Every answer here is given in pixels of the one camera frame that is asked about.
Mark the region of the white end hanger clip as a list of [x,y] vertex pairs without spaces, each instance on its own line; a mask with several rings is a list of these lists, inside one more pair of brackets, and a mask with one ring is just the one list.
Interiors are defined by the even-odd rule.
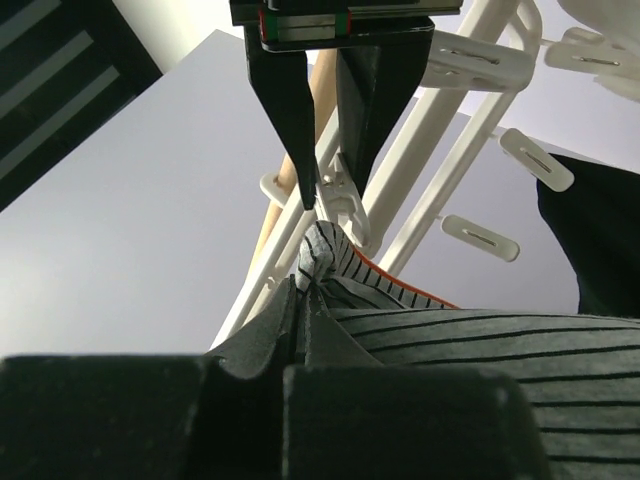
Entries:
[[337,152],[324,172],[317,171],[317,218],[339,225],[361,251],[371,245],[371,227],[361,196]]

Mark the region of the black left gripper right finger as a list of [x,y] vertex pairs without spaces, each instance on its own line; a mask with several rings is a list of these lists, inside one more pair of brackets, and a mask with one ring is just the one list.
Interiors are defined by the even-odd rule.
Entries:
[[316,283],[299,298],[298,362],[309,367],[380,365],[331,315]]

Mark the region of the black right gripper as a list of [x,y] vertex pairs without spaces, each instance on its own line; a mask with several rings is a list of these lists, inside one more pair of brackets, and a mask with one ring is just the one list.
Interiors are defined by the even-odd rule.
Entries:
[[340,151],[355,185],[364,188],[381,147],[423,78],[435,30],[431,18],[457,15],[462,5],[229,3],[232,24],[244,27],[249,83],[294,165],[306,210],[316,202],[317,161],[314,101],[302,51],[339,48]]

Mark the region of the striped grey boxer underwear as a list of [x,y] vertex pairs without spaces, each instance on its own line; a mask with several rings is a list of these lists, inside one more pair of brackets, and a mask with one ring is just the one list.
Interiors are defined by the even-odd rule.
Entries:
[[639,323],[591,315],[459,309],[374,265],[336,224],[314,222],[296,285],[385,365],[479,365],[514,378],[557,479],[639,475]]

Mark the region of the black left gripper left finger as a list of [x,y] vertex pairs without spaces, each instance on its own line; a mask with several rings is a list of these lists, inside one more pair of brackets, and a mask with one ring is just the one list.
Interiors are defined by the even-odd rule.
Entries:
[[287,361],[295,340],[298,291],[293,275],[280,282],[266,307],[235,334],[205,354],[224,373],[240,380],[260,377]]

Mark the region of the white clip hanger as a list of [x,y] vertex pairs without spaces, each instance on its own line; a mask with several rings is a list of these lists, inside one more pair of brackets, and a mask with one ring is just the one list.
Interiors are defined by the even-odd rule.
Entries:
[[[498,131],[515,99],[529,86],[537,63],[545,62],[549,48],[563,39],[544,38],[537,3],[474,1],[463,3],[457,15],[431,20],[435,30],[423,78],[381,147],[367,185],[356,186],[369,218],[371,245],[361,251],[351,243],[399,281],[434,224],[456,241],[504,261],[520,255],[516,240],[444,212],[488,141],[496,140],[513,162],[555,192],[566,191],[574,182],[573,173],[527,135],[514,128]],[[315,155],[321,172],[341,153],[338,50],[302,51],[314,101]],[[258,315],[282,280],[295,276],[304,233],[314,222],[324,221],[317,218],[315,206],[303,207],[292,161],[279,174],[264,176],[261,188],[271,201],[271,227],[216,344]]]

